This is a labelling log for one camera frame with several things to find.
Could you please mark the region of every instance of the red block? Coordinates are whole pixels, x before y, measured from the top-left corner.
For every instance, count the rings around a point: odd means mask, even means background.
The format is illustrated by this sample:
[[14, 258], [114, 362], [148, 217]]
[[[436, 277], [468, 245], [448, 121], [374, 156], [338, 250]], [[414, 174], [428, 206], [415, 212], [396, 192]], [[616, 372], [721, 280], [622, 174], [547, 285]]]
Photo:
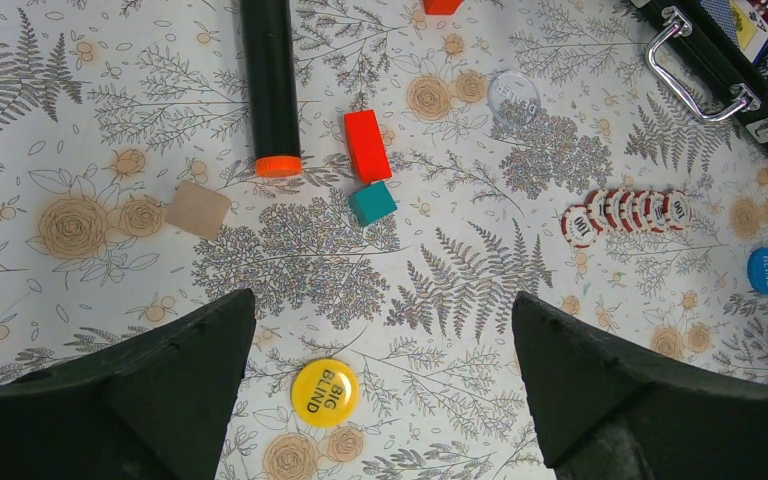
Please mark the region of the red block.
[[452, 15], [463, 0], [422, 0], [426, 15]]
[[346, 143], [360, 180], [369, 184], [393, 176], [374, 110], [347, 113]]

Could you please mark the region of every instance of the blue button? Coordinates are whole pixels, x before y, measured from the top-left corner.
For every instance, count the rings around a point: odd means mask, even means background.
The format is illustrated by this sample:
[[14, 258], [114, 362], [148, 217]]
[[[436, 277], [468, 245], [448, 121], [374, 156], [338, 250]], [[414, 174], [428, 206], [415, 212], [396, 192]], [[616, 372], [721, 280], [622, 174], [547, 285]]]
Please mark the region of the blue button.
[[747, 268], [749, 283], [760, 294], [768, 295], [768, 247], [762, 247], [749, 256]]

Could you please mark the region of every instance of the table surface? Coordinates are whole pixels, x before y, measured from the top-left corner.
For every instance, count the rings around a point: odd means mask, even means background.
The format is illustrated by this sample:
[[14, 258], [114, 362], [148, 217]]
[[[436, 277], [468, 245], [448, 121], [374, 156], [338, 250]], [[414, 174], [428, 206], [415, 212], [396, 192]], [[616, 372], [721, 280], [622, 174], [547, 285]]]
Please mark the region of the table surface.
[[[700, 126], [622, 4], [292, 2], [305, 173], [253, 175], [236, 1], [0, 2], [0, 383], [168, 323], [234, 288], [257, 335], [217, 478], [553, 478], [508, 328], [518, 290], [702, 368], [768, 383], [768, 159]], [[693, 79], [671, 52], [668, 69]], [[533, 79], [498, 125], [494, 72]], [[704, 89], [695, 94], [706, 97]], [[367, 228], [343, 114], [375, 109], [398, 211]], [[232, 200], [217, 241], [161, 223], [179, 182]], [[683, 189], [681, 233], [571, 248], [559, 215], [600, 186]], [[310, 428], [288, 389], [347, 362], [351, 421]]]

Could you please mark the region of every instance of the silver handle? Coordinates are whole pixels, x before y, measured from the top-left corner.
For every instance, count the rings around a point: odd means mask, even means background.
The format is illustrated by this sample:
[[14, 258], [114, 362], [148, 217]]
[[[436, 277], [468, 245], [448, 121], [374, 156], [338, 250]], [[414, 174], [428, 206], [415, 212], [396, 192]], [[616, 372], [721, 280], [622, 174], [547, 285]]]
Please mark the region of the silver handle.
[[730, 89], [731, 93], [735, 96], [734, 103], [718, 113], [708, 114], [703, 112], [699, 108], [699, 104], [696, 103], [696, 100], [690, 95], [690, 92], [670, 72], [664, 70], [664, 67], [658, 65], [658, 62], [655, 61], [655, 54], [662, 45], [667, 43], [667, 40], [673, 37], [686, 37], [690, 35], [693, 32], [693, 25], [675, 7], [665, 8], [661, 11], [661, 15], [666, 19], [664, 23], [665, 28], [646, 47], [646, 63], [655, 72], [655, 75], [667, 84], [667, 87], [690, 109], [693, 116], [703, 123], [718, 123], [728, 120], [742, 110], [751, 111], [757, 110], [760, 107], [758, 97], [752, 93], [749, 87], [744, 83], [738, 83], [732, 85]]

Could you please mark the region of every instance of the poker chip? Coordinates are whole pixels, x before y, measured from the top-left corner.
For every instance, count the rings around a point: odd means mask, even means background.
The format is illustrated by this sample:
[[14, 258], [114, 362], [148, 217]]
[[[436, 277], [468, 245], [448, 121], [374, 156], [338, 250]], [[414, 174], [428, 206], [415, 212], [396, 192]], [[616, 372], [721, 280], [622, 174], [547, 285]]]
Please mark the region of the poker chip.
[[587, 207], [573, 205], [561, 216], [561, 232], [570, 245], [587, 248], [596, 243], [599, 232], [587, 216]]
[[667, 225], [673, 230], [684, 230], [690, 225], [690, 199], [684, 192], [673, 190], [666, 194], [664, 217], [667, 219]]
[[605, 219], [608, 220], [608, 225], [614, 230], [622, 229], [622, 222], [620, 221], [620, 199], [622, 198], [625, 190], [611, 190], [608, 196], [605, 197]]
[[634, 224], [640, 228], [641, 232], [648, 232], [651, 230], [649, 222], [646, 221], [646, 215], [643, 212], [643, 207], [646, 205], [646, 199], [649, 194], [652, 193], [649, 190], [641, 190], [634, 194], [634, 203], [632, 204], [631, 218]]
[[590, 223], [598, 232], [610, 232], [614, 229], [606, 215], [605, 201], [608, 198], [608, 190], [600, 188], [587, 196], [587, 216]]
[[620, 223], [626, 232], [639, 232], [640, 227], [634, 223], [634, 192], [625, 192], [620, 198]]
[[643, 215], [649, 224], [649, 229], [655, 233], [664, 233], [670, 228], [667, 225], [667, 217], [664, 215], [664, 201], [666, 197], [660, 192], [650, 192], [646, 197], [646, 205], [643, 207]]

